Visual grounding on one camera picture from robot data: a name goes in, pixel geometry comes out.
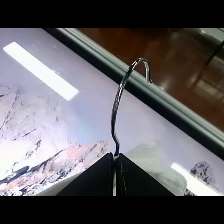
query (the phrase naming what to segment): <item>curved metal wire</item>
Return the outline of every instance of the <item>curved metal wire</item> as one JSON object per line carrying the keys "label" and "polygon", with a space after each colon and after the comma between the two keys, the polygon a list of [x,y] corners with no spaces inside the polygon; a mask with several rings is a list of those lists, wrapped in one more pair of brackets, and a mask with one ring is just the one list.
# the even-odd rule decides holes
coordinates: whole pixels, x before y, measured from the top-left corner
{"label": "curved metal wire", "polygon": [[118,156],[119,154],[119,149],[120,149],[120,143],[119,140],[116,136],[115,133],[115,123],[116,123],[116,116],[117,116],[117,110],[119,107],[119,103],[121,100],[121,95],[123,93],[124,87],[128,81],[129,76],[131,75],[131,73],[134,71],[135,67],[140,63],[143,62],[145,65],[145,69],[146,69],[146,80],[149,83],[152,83],[152,80],[150,79],[150,68],[149,68],[149,63],[146,59],[144,58],[138,58],[137,60],[135,60],[131,66],[128,68],[126,75],[124,76],[124,78],[122,79],[115,100],[114,100],[114,105],[113,105],[113,109],[112,109],[112,115],[111,115],[111,134],[112,134],[112,138],[114,139],[114,142],[116,144],[116,151],[114,153],[114,156]]}

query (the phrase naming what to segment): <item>wooden floor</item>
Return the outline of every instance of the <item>wooden floor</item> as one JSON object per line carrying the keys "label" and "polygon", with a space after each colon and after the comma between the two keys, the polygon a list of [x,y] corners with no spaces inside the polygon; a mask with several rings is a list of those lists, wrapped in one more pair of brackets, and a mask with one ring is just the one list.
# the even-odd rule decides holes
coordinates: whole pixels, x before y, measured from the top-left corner
{"label": "wooden floor", "polygon": [[[156,85],[224,131],[224,60],[204,67],[215,45],[183,29],[79,30],[128,65],[147,58]],[[143,66],[137,70],[144,75]]]}

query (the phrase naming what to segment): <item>silver hook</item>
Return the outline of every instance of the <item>silver hook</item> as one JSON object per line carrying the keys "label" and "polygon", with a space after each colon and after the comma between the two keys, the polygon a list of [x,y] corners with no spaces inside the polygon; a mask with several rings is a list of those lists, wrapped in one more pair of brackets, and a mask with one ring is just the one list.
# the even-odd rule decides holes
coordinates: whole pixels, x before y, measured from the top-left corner
{"label": "silver hook", "polygon": [[145,65],[146,81],[148,83],[149,82],[152,83],[152,80],[150,79],[150,69],[149,69],[148,61],[146,59],[144,59],[144,58],[138,58],[128,68],[128,70],[126,72],[126,75],[123,77],[123,79],[122,79],[122,81],[121,81],[121,83],[119,85],[119,88],[118,88],[118,91],[117,91],[117,94],[116,94],[116,97],[115,97],[115,100],[114,100],[114,105],[113,105],[112,115],[111,115],[111,134],[112,134],[112,138],[114,139],[114,142],[116,144],[116,151],[114,153],[114,156],[118,156],[119,149],[120,149],[120,143],[119,143],[118,138],[117,138],[116,133],[115,133],[115,123],[116,123],[116,116],[117,116],[118,106],[119,106],[119,103],[120,103],[120,100],[121,100],[121,95],[123,93],[124,87],[125,87],[125,85],[126,85],[126,83],[128,81],[129,76],[131,75],[131,73],[134,71],[135,67],[140,62],[143,62],[144,65]]}

